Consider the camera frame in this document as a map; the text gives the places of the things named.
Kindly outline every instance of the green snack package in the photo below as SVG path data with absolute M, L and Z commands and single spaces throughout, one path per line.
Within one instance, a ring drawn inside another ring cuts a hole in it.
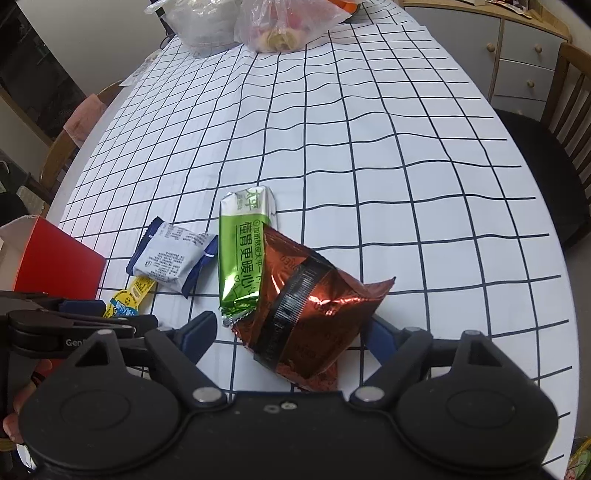
M 268 187 L 229 193 L 220 202 L 219 283 L 223 324 L 232 326 L 256 308 L 261 285 L 263 223 L 277 228 Z

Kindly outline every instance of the red paper container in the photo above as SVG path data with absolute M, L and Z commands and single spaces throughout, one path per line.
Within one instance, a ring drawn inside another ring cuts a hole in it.
M 0 228 L 0 290 L 93 300 L 106 260 L 41 217 Z

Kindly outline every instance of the clear plastic bag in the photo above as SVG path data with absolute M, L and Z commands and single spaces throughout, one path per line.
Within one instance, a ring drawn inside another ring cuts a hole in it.
M 153 14 L 166 4 L 164 19 L 196 57 L 209 57 L 236 45 L 238 0 L 158 0 L 145 12 Z
M 243 0 L 234 39 L 255 51 L 296 51 L 349 16 L 329 0 Z

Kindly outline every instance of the floor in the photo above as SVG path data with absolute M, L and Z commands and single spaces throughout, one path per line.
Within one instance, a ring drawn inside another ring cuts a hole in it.
M 591 235 L 565 254 L 579 329 L 579 413 L 577 436 L 591 436 Z

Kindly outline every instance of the grid tablecloth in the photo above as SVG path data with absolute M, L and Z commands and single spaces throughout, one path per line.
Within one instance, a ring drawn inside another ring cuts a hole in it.
M 563 474 L 579 369 L 561 249 L 507 131 L 424 27 L 380 0 L 296 53 L 194 59 L 173 40 L 105 131 L 60 227 L 108 259 L 108 301 L 153 218 L 216 231 L 219 200 L 256 184 L 274 192 L 282 233 L 364 282 L 397 276 L 383 318 L 492 337 L 554 401 L 547 461 Z M 180 327 L 217 312 L 217 295 L 214 266 L 188 300 L 158 288 L 142 311 Z M 292 388 L 221 324 L 198 366 L 229 393 Z M 354 344 L 339 387 L 377 367 Z

